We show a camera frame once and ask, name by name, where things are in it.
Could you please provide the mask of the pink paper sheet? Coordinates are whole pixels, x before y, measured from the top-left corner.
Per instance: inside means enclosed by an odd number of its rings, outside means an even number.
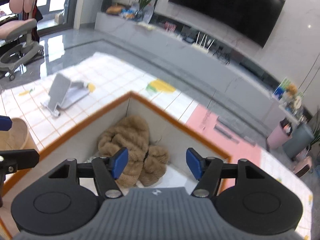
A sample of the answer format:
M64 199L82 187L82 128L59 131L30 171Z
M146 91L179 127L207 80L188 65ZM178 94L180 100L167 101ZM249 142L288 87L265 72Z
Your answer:
M188 127L199 133L212 144L219 146L228 154L227 162L236 164L244 158L251 161L257 167L263 167L264 149L259 145L252 145L236 135L225 125L218 121L218 115L195 102L187 108L180 117Z

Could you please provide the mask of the grey round trash bin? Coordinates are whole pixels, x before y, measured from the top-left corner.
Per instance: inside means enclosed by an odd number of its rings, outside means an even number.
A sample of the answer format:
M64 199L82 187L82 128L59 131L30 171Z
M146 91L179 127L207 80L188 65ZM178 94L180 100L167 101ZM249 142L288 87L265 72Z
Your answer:
M291 135L292 138L283 145L283 151L293 159L313 141L314 135L306 123L300 123Z

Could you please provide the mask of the cluttered items on console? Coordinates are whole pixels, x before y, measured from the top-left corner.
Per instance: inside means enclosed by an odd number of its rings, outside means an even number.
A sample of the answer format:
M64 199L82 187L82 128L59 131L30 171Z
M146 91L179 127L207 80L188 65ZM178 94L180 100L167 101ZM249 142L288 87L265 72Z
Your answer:
M296 122L304 119L304 94L287 77L273 91L272 97L279 103L279 108L291 116Z

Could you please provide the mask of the grey phone stand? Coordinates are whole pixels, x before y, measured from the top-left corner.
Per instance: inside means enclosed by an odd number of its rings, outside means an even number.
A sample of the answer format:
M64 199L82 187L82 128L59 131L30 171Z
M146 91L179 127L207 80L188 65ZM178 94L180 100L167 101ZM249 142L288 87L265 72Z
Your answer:
M89 93L88 83L72 81L63 74L57 73L49 89L48 99L41 104L52 116L58 118L62 110L67 110Z

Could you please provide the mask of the pink small heater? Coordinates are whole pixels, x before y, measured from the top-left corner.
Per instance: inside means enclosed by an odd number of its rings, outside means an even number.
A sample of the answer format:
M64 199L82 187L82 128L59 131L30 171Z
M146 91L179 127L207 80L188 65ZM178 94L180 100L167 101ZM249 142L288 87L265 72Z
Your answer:
M296 165L293 168L293 173L298 177L301 178L304 176L306 173L310 171L312 168L312 157L307 156L303 160L299 161L296 163Z

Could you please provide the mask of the beige round container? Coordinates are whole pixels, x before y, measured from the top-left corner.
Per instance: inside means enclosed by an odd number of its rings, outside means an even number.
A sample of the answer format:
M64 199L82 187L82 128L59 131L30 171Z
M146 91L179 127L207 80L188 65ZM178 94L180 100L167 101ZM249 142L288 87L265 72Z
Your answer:
M38 148L30 135L27 123L21 118L12 119L12 127L0 133L0 150L26 150Z

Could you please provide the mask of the pink trash bin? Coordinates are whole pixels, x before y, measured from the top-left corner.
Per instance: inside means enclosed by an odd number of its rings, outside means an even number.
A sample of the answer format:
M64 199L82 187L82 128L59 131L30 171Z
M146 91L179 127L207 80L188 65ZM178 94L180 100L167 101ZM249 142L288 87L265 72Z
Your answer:
M284 118L277 124L276 128L268 136L268 147L272 150L279 148L285 142L291 139L292 131L292 123L287 118Z

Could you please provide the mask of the green plant in vase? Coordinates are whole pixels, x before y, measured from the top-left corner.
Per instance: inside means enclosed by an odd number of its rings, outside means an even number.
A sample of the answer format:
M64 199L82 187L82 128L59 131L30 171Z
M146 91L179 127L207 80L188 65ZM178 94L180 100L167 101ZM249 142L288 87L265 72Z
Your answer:
M136 22L150 23L158 0L138 0L139 9L135 12Z

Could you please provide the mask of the lemon pattern checked tablecloth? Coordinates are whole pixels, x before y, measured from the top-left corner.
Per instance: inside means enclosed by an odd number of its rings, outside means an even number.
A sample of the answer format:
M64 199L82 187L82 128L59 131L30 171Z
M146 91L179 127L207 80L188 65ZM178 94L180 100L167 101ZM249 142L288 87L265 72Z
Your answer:
M114 56L95 53L76 66L5 90L1 113L27 124L41 155L35 168L7 176L1 208L5 239L18 234L10 208L20 191L67 158L83 163L96 157L101 133L131 115L147 122L150 144L169 152L166 172L155 188L193 190L196 180L185 161L190 147L228 163L246 158L298 196L303 214L296 233L311 238L313 194L291 170L225 118Z

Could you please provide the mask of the orange white storage box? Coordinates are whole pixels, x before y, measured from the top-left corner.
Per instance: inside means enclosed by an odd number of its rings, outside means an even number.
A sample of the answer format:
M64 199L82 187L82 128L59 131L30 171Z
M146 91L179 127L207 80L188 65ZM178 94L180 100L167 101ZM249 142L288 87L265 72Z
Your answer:
M99 135L130 115L138 115L145 119L149 126L151 143L169 150L170 164L186 179L184 183L179 178L171 177L170 185L173 187L184 186L189 189L195 182L185 161L185 152L189 147L204 157L218 157L223 161L231 159L226 150L188 127L185 122L175 119L147 98L135 92L128 92L97 109L62 135L48 136L45 139L46 145L40 151L40 162L36 167L8 176L3 189L1 237L12 239L18 234L18 228L10 213L12 200L18 193L65 159L76 159L79 162L88 160L98 151Z

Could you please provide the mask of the black wall television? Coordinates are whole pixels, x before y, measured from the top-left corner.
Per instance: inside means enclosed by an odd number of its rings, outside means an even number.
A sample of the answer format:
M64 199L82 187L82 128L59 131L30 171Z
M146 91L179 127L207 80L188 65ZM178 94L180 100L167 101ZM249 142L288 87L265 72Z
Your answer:
M285 0L169 0L210 16L264 47Z

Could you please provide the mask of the brown plush knot toy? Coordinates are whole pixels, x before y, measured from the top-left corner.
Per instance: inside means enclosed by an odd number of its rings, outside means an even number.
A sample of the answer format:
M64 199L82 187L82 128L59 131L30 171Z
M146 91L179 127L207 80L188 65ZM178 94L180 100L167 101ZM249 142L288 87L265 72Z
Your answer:
M107 128L98 138L98 152L101 157L112 157L122 147L127 148L129 160L117 179L124 188L157 183L166 173L169 151L150 144L150 131L145 119L137 115L126 116Z

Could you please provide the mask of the pink office chair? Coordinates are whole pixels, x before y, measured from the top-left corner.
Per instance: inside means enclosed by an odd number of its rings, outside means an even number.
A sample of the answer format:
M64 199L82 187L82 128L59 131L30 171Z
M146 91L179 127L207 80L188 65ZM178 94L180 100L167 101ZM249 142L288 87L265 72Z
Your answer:
M44 47L39 44L37 22L40 12L36 6L37 0L1 0L8 3L14 15L22 18L1 22L1 40L17 41L17 44L1 55L1 74L8 74L9 80L15 79L18 67L35 61L44 56Z

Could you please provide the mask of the grey tv console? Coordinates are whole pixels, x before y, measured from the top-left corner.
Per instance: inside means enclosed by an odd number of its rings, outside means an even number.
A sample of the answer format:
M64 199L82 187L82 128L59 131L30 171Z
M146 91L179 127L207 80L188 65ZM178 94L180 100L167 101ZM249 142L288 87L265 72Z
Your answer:
M215 100L235 106L257 122L274 129L283 118L298 119L257 80L230 63L223 64L175 35L102 12L97 13L95 30L113 42L179 76L199 89L207 89Z

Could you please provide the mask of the white wifi router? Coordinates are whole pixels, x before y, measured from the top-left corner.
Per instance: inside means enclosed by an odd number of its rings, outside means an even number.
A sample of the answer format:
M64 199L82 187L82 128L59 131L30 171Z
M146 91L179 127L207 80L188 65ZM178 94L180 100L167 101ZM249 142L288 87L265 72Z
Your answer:
M215 38L199 31L195 42L191 46L201 52L209 53L215 41Z

